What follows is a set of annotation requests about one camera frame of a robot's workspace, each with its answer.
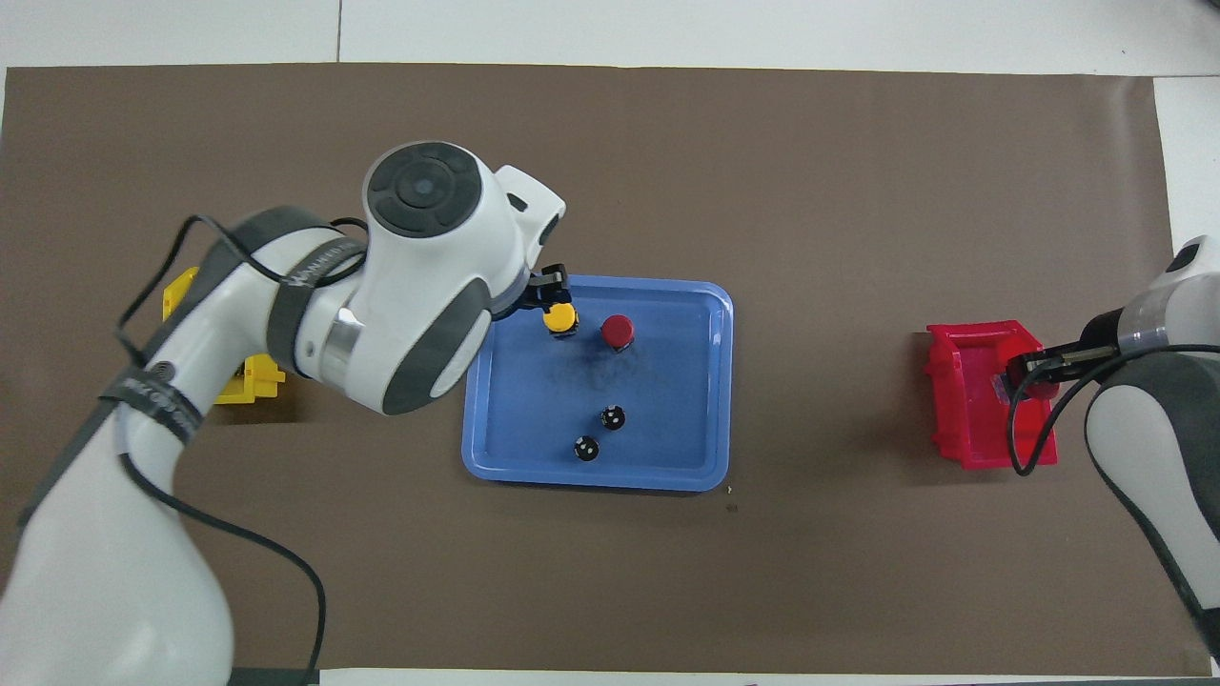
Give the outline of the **red plastic bin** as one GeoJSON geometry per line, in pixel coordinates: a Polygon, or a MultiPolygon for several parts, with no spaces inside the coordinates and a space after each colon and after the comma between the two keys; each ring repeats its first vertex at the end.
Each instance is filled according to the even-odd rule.
{"type": "Polygon", "coordinates": [[[1042,345],[1016,320],[931,323],[925,374],[932,385],[931,439],[946,460],[967,472],[1009,470],[1009,391],[1003,374],[1011,356],[1042,345]]]}

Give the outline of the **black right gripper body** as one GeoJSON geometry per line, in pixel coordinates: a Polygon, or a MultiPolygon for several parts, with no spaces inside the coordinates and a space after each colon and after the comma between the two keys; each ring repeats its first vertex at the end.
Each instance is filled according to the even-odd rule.
{"type": "Polygon", "coordinates": [[[1086,359],[1078,364],[1082,369],[1098,367],[1103,363],[1132,352],[1133,348],[1122,330],[1124,312],[1125,310],[1100,312],[1100,315],[1089,319],[1085,330],[1081,330],[1075,352],[1086,355],[1086,359]]]}

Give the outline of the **yellow plastic bin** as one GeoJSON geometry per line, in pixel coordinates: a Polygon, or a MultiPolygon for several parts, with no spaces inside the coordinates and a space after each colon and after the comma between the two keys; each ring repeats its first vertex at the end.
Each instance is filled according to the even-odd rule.
{"type": "MultiPolygon", "coordinates": [[[[170,321],[174,310],[184,301],[199,269],[185,269],[183,273],[163,287],[161,293],[162,321],[170,321]]],[[[216,399],[217,405],[249,405],[260,399],[277,398],[287,374],[268,354],[246,356],[226,382],[216,399]]]]}

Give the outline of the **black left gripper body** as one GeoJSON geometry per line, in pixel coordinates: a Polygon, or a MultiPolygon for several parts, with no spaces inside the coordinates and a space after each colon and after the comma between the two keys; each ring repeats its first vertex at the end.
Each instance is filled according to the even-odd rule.
{"type": "Polygon", "coordinates": [[[537,308],[538,287],[527,281],[518,298],[516,298],[512,303],[506,304],[500,312],[494,312],[494,321],[501,321],[515,315],[515,312],[523,312],[523,310],[534,310],[537,308]]]}

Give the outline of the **brown paper mat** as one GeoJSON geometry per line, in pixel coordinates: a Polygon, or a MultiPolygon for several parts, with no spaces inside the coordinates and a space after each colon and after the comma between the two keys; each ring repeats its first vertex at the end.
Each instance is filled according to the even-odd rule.
{"type": "Polygon", "coordinates": [[[222,408],[183,499],[325,581],[326,669],[1194,675],[1200,643],[1089,463],[938,455],[926,325],[1072,341],[1172,258],[1141,78],[245,65],[18,70],[0,135],[0,590],[13,519],[124,356],[181,221],[361,212],[388,149],[458,143],[567,212],[540,261],[719,283],[711,494],[499,485],[464,394],[383,417],[293,378],[222,408]]]}

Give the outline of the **blue plastic tray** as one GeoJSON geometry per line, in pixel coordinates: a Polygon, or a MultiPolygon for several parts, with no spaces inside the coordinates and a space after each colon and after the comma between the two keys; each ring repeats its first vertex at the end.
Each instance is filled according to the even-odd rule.
{"type": "Polygon", "coordinates": [[[555,339],[540,312],[492,326],[468,370],[461,457],[493,481],[706,492],[730,465],[734,308],[719,284],[689,280],[572,276],[580,331],[555,339]],[[601,321],[636,325],[615,354],[601,321]],[[601,408],[627,413],[609,431],[601,408]],[[580,435],[600,454],[573,457],[580,435]]]}

